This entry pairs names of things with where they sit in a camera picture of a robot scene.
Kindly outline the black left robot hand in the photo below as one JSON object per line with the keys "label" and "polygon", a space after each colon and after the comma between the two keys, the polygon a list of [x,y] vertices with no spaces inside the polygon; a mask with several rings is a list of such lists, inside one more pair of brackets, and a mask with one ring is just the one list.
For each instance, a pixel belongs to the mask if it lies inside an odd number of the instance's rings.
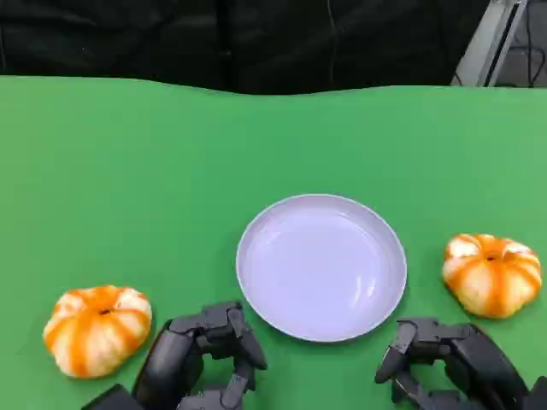
{"label": "black left robot hand", "polygon": [[[226,384],[193,395],[207,354],[214,360],[233,359],[232,376]],[[256,388],[256,371],[267,368],[241,302],[216,303],[163,325],[132,396],[145,409],[240,409],[244,394]]]}

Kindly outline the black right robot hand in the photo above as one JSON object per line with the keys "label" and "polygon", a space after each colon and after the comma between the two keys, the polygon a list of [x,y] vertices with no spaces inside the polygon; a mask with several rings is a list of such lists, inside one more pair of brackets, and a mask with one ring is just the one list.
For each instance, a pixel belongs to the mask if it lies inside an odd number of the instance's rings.
{"label": "black right robot hand", "polygon": [[[454,389],[426,389],[413,365],[443,361]],[[529,396],[508,356],[477,325],[446,325],[433,318],[400,319],[397,334],[375,373],[391,382],[391,400],[416,409],[522,409]]]}

